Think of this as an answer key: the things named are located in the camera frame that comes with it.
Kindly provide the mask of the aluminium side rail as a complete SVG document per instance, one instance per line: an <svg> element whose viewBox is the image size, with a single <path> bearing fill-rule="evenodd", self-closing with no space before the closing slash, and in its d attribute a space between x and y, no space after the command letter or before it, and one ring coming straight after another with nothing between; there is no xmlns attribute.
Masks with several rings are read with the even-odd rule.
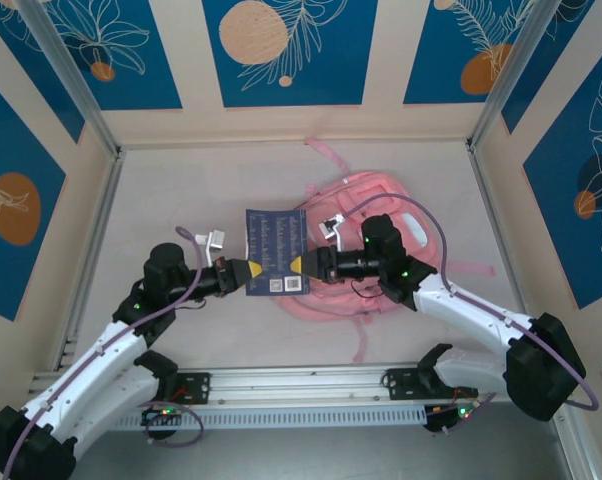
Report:
<svg viewBox="0 0 602 480"><path fill-rule="evenodd" d="M527 304L520 289L510 252L503 235L503 230L490 195L486 177L482 172L477 155L469 145L466 145L466 147L477 186L481 193L482 201L498 245L508 282L515 298L515 303L520 310L527 313ZM577 425L576 414L577 412L573 411L570 407L561 407L552 420L559 437L571 480L599 480L598 475L592 470L592 464L588 452L586 451L586 445L583 443L580 436L581 431Z"/></svg>
<svg viewBox="0 0 602 480"><path fill-rule="evenodd" d="M60 376L68 365L64 365L66 350L68 347L75 348L80 337L81 324L85 315L87 301L101 252L105 231L110 219L113 203L119 184L122 167L126 158L126 149L118 149L116 156L110 162L105 183L102 188L99 202L95 211L93 223L89 230L85 254L83 255L79 275L71 290L70 303L67 312L62 317L61 337L53 349L52 360L46 370L40 370L33 374L31 385L28 389L28 397L34 396L34 386L40 379L51 380Z"/></svg>

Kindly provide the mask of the navy printed booklet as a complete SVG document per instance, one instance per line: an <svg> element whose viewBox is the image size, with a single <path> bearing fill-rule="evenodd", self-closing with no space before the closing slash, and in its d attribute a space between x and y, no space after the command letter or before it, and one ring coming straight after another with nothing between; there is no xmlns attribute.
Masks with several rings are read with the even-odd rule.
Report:
<svg viewBox="0 0 602 480"><path fill-rule="evenodd" d="M253 297L309 294L309 279L290 268L308 249L305 211L247 210L245 224L247 259L262 269L248 283L246 294Z"/></svg>

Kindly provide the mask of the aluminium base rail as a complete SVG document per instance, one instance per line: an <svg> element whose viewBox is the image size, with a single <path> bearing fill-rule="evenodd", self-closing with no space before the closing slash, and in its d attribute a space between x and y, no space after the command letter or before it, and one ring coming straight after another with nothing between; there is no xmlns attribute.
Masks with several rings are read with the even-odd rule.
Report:
<svg viewBox="0 0 602 480"><path fill-rule="evenodd" d="M89 404L99 399L117 405L132 397L158 403L208 405L228 408L287 408L388 403L390 401L442 403L494 393L502 396L505 385L485 355L451 367L459 386L432 374L433 384L421 383L415 364L308 366L239 369L181 369L167 357L149 351L129 366L108 367L95 360L61 394L71 404L83 381Z"/></svg>

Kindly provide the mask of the pink backpack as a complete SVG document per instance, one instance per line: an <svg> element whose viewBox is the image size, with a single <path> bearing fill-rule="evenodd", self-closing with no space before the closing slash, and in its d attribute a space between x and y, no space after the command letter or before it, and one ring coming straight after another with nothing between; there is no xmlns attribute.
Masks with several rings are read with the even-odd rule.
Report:
<svg viewBox="0 0 602 480"><path fill-rule="evenodd" d="M306 144L339 165L344 173L342 179L320 190L308 188L308 199L299 206L306 213L310 249L330 245L321 234L319 224L337 213L345 217L339 231L343 246L350 249L363 247L362 224L367 217L387 214L399 229L409 254L436 268L441 267L442 252L440 241L432 231L434 223L428 222L416 206L399 198L408 192L398 180L383 172L352 173L343 158L330 147L314 139L308 139ZM356 364L363 362L367 351L365 326L374 316L398 308L381 293L374 279L336 284L311 280L309 294L278 297L275 302L303 321L351 321L359 336L353 358Z"/></svg>

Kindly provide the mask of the aluminium frame post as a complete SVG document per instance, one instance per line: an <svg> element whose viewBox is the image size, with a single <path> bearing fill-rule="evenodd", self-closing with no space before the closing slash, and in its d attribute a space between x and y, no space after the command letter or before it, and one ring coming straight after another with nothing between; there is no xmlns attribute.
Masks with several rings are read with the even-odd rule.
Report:
<svg viewBox="0 0 602 480"><path fill-rule="evenodd" d="M467 149L476 155L492 125L524 72L532 54L545 34L561 0L537 0L498 75L468 139Z"/></svg>
<svg viewBox="0 0 602 480"><path fill-rule="evenodd" d="M100 146L109 156L117 159L120 153L120 145L44 7L38 0L14 1L29 31L73 103L92 129Z"/></svg>

